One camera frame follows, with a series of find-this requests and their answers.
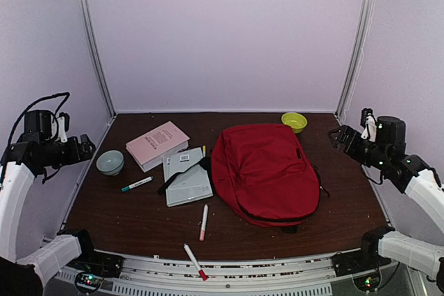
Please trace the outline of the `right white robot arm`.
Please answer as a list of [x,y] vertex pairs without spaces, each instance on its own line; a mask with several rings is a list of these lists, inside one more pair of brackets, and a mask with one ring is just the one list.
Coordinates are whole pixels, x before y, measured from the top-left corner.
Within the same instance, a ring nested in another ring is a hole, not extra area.
[[[418,155],[406,154],[407,127],[394,116],[375,117],[373,111],[362,111],[361,131],[341,125],[328,132],[331,145],[361,166],[379,171],[378,185],[390,182],[430,222],[443,228],[443,183],[435,168]],[[361,270],[378,268],[383,260],[397,261],[423,273],[443,289],[443,246],[428,243],[399,232],[392,226],[366,232],[356,252]]]

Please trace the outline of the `grey book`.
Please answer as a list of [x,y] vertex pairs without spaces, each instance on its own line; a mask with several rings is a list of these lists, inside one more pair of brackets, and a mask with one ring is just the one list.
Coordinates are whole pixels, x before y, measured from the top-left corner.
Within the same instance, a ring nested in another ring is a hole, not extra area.
[[164,181],[180,173],[166,189],[166,205],[174,207],[213,196],[207,171],[198,163],[203,158],[201,148],[185,150],[163,158]]

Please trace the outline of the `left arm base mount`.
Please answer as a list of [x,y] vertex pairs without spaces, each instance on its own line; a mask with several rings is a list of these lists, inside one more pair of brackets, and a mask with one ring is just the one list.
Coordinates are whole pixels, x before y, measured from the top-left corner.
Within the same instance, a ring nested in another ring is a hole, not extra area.
[[106,278],[117,278],[121,274],[123,257],[116,254],[94,252],[90,257],[81,256],[70,263],[78,270],[74,285],[84,294],[98,291]]

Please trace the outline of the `red backpack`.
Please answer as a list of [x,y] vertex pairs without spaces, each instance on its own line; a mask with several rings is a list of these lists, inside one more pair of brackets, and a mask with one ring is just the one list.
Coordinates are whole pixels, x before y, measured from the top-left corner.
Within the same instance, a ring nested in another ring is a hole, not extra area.
[[225,129],[211,155],[193,165],[208,172],[213,189],[236,215],[256,226],[296,232],[320,204],[321,176],[287,125]]

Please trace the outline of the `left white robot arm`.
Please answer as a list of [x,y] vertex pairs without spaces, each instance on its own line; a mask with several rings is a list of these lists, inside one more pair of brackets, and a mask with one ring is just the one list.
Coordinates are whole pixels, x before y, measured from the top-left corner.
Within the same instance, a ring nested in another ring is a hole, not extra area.
[[20,258],[17,232],[26,196],[38,176],[51,179],[46,170],[92,158],[96,146],[86,134],[68,137],[69,115],[49,110],[26,111],[18,118],[24,131],[9,142],[1,158],[1,294],[42,295],[46,284],[68,263],[95,270],[99,254],[84,229],[65,230],[45,246]]

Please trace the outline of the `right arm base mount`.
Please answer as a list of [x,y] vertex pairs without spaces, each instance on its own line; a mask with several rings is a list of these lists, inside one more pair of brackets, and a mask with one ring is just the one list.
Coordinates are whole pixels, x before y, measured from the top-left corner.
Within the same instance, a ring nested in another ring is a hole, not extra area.
[[379,288],[382,274],[377,259],[368,259],[360,250],[356,250],[337,252],[331,260],[336,276],[350,275],[357,290],[370,293]]

